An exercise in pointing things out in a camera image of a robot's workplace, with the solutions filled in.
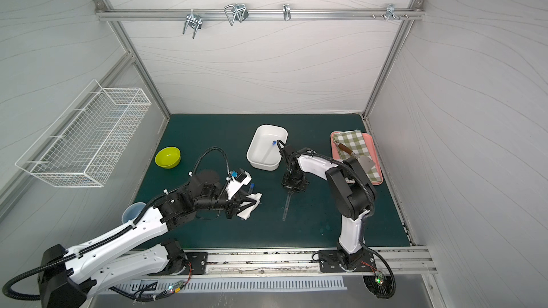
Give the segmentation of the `white wipe cloth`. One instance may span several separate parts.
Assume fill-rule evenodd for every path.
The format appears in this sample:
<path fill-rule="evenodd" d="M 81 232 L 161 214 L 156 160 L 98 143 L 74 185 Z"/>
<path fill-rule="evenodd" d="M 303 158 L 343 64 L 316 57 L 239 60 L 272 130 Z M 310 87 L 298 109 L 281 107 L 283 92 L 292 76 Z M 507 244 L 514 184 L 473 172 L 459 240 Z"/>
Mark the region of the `white wipe cloth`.
<path fill-rule="evenodd" d="M 238 208 L 237 216 L 242 220 L 250 218 L 251 213 L 258 207 L 261 202 L 262 193 L 250 194 L 245 197 L 245 201 Z"/>

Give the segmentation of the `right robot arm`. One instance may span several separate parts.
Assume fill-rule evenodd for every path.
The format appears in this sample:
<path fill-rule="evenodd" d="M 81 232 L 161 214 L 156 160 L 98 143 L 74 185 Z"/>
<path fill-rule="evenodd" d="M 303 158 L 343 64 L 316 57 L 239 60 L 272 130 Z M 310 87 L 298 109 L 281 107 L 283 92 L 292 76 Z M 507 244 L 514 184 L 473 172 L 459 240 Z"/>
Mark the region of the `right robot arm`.
<path fill-rule="evenodd" d="M 341 233 L 337 250 L 320 250 L 313 256 L 322 272 L 357 272 L 364 266 L 371 276 L 364 277 L 366 288 L 378 299 L 390 299 L 395 295 L 397 283 L 394 272 L 386 259 L 365 244 L 365 221 L 375 213 L 376 189 L 366 170 L 357 158 L 351 156 L 339 161 L 304 148 L 297 151 L 281 140 L 273 143 L 286 164 L 282 187 L 288 191 L 285 209 L 289 208 L 291 195 L 304 192 L 309 186 L 306 174 L 324 179 L 331 197 L 341 214 Z"/>

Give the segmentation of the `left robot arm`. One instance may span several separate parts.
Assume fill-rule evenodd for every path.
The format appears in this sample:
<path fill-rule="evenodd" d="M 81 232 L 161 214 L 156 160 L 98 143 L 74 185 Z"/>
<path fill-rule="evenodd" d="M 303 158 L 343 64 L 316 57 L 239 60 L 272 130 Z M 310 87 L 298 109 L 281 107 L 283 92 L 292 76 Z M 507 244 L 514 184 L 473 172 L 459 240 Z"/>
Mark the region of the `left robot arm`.
<path fill-rule="evenodd" d="M 117 291 L 119 284 L 140 275 L 190 271 L 192 264 L 175 240 L 143 252 L 131 251 L 194 220 L 200 211 L 248 219 L 262 197 L 245 191 L 251 180 L 243 169 L 228 171 L 222 181 L 215 171 L 194 168 L 183 185 L 157 195 L 118 228 L 70 248 L 49 248 L 39 267 L 10 279 L 2 292 L 11 299 L 38 301 L 43 307 L 80 307 L 98 293 Z"/>

